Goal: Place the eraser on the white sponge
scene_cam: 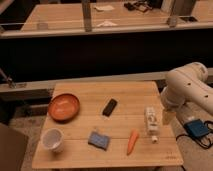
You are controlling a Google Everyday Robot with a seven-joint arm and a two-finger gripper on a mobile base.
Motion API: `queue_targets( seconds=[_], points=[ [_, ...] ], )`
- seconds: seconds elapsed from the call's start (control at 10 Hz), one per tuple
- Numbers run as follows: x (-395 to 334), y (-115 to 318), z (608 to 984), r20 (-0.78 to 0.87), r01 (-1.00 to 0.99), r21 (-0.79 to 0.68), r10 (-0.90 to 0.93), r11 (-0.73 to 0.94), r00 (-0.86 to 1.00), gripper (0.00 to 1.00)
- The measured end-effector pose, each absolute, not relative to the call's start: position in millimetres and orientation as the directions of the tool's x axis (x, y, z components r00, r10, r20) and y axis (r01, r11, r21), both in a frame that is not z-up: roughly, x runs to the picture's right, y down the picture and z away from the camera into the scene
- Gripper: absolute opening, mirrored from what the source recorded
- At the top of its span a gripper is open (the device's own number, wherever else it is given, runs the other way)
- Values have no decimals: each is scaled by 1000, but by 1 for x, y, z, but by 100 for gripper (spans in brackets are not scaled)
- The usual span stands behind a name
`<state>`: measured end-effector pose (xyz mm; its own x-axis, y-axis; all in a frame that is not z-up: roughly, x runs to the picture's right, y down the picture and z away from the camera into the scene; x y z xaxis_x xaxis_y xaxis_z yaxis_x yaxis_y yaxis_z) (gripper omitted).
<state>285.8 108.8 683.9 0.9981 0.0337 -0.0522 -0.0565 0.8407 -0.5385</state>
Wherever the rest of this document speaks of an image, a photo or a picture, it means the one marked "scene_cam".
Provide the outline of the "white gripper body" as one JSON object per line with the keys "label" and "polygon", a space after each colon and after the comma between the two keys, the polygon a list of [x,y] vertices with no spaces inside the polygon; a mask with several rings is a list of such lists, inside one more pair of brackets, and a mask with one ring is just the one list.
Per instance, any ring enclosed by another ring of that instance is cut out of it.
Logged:
{"label": "white gripper body", "polygon": [[179,108],[182,105],[182,96],[165,87],[161,92],[161,102],[166,109]]}

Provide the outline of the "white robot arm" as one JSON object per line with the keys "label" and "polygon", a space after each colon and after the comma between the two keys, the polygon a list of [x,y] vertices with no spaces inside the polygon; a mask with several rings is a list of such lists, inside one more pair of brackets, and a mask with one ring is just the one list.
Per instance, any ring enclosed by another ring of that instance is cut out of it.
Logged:
{"label": "white robot arm", "polygon": [[200,62],[192,62],[166,73],[166,86],[160,94],[164,125],[171,122],[187,101],[194,102],[213,116],[213,88],[205,83],[207,78],[208,70]]}

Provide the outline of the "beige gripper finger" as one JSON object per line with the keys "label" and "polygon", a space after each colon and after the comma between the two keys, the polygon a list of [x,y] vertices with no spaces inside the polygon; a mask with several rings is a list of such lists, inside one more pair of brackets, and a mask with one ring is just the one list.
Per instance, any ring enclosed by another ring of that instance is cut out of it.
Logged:
{"label": "beige gripper finger", "polygon": [[162,123],[164,125],[168,125],[175,116],[176,116],[175,111],[164,109],[162,113]]}

